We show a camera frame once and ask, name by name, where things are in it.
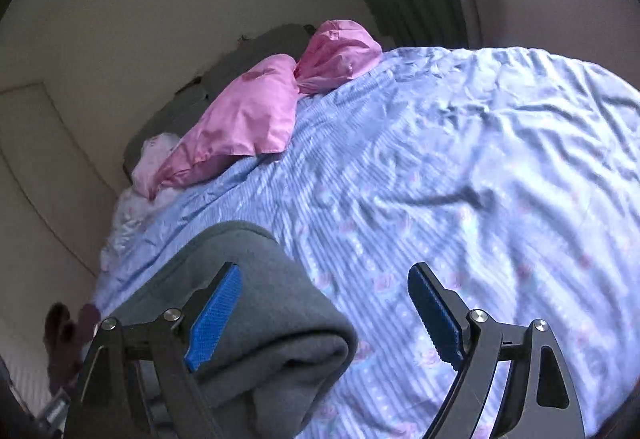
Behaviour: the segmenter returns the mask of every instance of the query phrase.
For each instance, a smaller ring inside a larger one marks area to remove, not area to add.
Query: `gray headboard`
[[[162,132],[183,136],[229,83],[267,56],[289,54],[300,59],[313,32],[313,26],[286,24],[252,40],[242,41],[236,51],[223,56],[201,77],[176,92],[174,98],[129,141],[123,164],[127,178],[130,179],[133,168],[140,160],[140,151],[146,139]]]

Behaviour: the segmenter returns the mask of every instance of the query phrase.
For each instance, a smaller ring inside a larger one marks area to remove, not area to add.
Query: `bed sheet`
[[[406,291],[424,260],[497,321],[549,321],[592,434],[640,376],[639,101],[545,51],[392,51],[303,99],[286,152],[182,193],[98,279],[95,302],[110,313],[208,226],[264,226],[360,340],[301,437],[422,437],[454,378]]]

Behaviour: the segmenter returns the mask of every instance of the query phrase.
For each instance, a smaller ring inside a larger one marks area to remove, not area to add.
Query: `blue gripper pad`
[[[184,356],[184,362],[191,372],[197,371],[201,364],[213,356],[241,292],[242,274],[234,264],[191,326],[189,348]]]
[[[429,279],[414,265],[409,270],[409,296],[442,361],[460,369],[465,353],[462,331]]]

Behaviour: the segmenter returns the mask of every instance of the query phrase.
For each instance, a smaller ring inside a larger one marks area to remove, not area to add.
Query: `wall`
[[[480,10],[487,46],[542,48],[600,64],[640,88],[638,0],[496,0]]]
[[[17,47],[11,54],[18,62],[7,85],[25,80],[33,69],[116,191],[127,184],[121,166],[129,138],[173,92],[233,50],[240,35],[331,18],[374,27],[362,0],[14,2],[7,18],[14,27],[4,29],[4,40]],[[0,28],[0,56],[2,45]]]

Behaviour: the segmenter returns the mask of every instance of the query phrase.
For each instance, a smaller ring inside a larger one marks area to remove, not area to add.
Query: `metal screw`
[[[168,322],[175,322],[178,318],[180,318],[181,314],[182,313],[179,309],[167,309],[162,314],[162,317]]]
[[[105,331],[112,331],[113,329],[116,328],[116,325],[117,325],[116,318],[107,318],[105,321],[102,322],[102,325],[100,327],[102,327]]]
[[[544,320],[533,320],[533,326],[541,333],[549,330],[549,324]]]
[[[474,309],[471,311],[471,319],[479,324],[484,323],[489,319],[489,315],[482,309]]]

